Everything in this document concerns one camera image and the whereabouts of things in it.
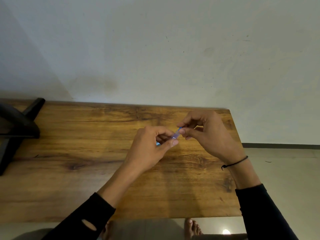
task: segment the hand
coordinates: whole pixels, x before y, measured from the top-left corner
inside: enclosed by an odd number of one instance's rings
[[[179,132],[186,140],[193,137],[208,153],[227,165],[246,156],[243,148],[237,145],[220,116],[213,110],[190,111],[177,126],[183,127]]]
[[[147,125],[138,129],[124,163],[130,164],[139,173],[152,168],[166,151],[178,144],[178,140],[171,139],[173,134],[173,131],[164,126]]]

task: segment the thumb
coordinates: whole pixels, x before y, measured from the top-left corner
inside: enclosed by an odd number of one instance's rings
[[[177,145],[178,143],[179,141],[176,139],[167,140],[165,143],[158,146],[158,150],[160,151],[161,154],[164,155],[171,147]]]
[[[182,134],[183,137],[191,136],[196,140],[198,140],[203,135],[203,132],[187,127],[181,128],[179,132],[180,134]]]

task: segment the person's left hand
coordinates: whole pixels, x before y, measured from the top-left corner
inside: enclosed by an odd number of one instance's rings
[[[152,168],[163,158],[166,151],[178,144],[178,140],[171,139],[173,134],[173,131],[164,126],[147,125],[138,129],[124,163],[139,173]]]

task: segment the light blue object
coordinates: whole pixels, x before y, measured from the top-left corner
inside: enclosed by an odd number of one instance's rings
[[[174,134],[173,134],[173,136],[171,137],[171,139],[177,139],[178,138],[178,136],[180,135],[180,133],[179,133],[179,130],[181,129],[182,127],[180,127]]]

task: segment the hole in sleeve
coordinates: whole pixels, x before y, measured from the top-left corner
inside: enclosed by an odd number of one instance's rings
[[[86,227],[90,228],[91,230],[93,230],[93,231],[97,230],[97,228],[94,226],[94,224],[92,224],[91,222],[88,222],[86,219],[82,219],[81,221],[84,225],[86,225]]]

